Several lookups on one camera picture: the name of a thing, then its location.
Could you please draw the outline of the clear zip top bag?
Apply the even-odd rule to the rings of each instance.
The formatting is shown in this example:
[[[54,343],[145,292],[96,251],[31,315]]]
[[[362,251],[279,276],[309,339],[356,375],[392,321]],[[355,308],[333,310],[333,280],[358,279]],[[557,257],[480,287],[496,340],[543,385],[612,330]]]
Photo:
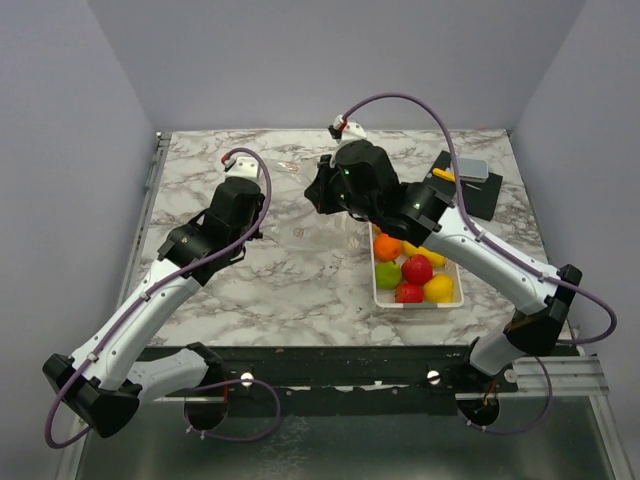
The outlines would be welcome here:
[[[272,180],[269,212],[262,225],[264,239],[255,253],[268,258],[289,254],[328,254],[350,249],[349,219],[344,214],[320,215],[304,197],[311,167],[293,161],[266,160]]]

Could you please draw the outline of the orange toy fruit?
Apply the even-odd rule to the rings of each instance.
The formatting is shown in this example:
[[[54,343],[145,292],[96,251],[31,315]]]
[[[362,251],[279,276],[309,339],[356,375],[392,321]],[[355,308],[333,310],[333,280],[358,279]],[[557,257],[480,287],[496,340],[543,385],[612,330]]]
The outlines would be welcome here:
[[[373,253],[374,258],[379,262],[395,261],[403,253],[402,242],[381,233],[373,240]]]

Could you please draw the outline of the light green toy apple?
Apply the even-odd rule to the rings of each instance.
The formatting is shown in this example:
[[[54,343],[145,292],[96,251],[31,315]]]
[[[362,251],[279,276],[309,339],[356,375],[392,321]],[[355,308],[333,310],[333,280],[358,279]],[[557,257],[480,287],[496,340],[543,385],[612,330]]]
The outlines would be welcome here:
[[[376,287],[381,290],[395,290],[402,282],[401,266],[395,261],[380,262],[375,266]]]

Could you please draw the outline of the red toy apple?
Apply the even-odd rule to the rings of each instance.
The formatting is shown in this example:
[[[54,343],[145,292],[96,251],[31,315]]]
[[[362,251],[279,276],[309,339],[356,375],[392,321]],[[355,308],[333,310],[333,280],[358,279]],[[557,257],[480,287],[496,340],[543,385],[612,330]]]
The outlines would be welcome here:
[[[407,258],[401,266],[401,271],[407,283],[419,286],[425,285],[434,276],[431,263],[422,255]]]

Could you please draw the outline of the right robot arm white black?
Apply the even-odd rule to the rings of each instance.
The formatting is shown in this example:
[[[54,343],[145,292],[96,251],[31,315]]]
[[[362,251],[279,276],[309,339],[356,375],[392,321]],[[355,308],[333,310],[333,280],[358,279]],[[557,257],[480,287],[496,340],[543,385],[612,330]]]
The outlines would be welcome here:
[[[320,214],[346,212],[395,239],[445,256],[514,305],[512,319],[476,340],[460,365],[467,389],[481,391],[507,364],[553,350],[581,272],[571,265],[540,263],[465,222],[451,189],[428,178],[400,181],[383,148],[357,140],[321,156],[304,196]]]

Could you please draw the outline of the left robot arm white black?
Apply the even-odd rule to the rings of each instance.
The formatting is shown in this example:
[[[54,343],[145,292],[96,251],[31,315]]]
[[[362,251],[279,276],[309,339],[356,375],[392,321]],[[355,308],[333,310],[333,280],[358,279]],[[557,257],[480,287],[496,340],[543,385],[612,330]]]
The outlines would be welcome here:
[[[221,371],[202,345],[152,362],[137,360],[166,320],[220,270],[241,260],[258,235],[273,188],[241,177],[219,184],[208,208],[170,231],[141,283],[112,317],[70,355],[53,354],[42,367],[56,397],[45,420],[51,448],[57,408],[66,405],[87,430],[102,438],[119,432],[141,403],[176,390],[206,395],[220,385]]]

